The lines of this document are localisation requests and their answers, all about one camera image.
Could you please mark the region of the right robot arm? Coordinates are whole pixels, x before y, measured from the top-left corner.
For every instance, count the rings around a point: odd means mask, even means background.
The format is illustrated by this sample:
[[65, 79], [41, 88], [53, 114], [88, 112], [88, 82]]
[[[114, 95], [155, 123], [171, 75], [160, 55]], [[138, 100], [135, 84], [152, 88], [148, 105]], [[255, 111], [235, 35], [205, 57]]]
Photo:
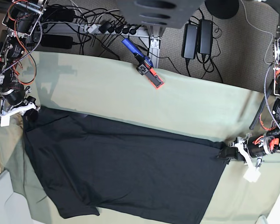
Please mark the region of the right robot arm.
[[36, 99], [29, 96], [30, 81], [21, 81], [16, 70], [21, 62], [29, 58], [34, 50], [28, 49], [28, 38], [35, 28], [42, 28], [43, 16], [48, 2], [46, 0], [13, 0], [2, 24], [7, 27], [0, 36], [0, 126], [8, 126], [11, 116], [20, 114], [30, 116], [39, 107]]

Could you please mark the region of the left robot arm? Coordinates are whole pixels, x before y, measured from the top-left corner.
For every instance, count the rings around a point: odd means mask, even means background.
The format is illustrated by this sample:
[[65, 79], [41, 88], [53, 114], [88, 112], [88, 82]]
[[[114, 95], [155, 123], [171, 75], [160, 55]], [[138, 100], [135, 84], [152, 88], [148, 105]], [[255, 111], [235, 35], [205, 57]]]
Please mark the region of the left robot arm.
[[249, 127], [253, 130], [259, 123], [265, 133], [237, 137], [219, 152], [218, 157], [222, 160], [248, 164], [252, 159], [257, 159], [256, 166], [259, 167], [265, 155], [280, 153], [280, 18], [273, 41], [273, 54], [274, 60], [269, 68], [273, 69], [274, 76], [270, 84], [264, 86], [264, 97]]

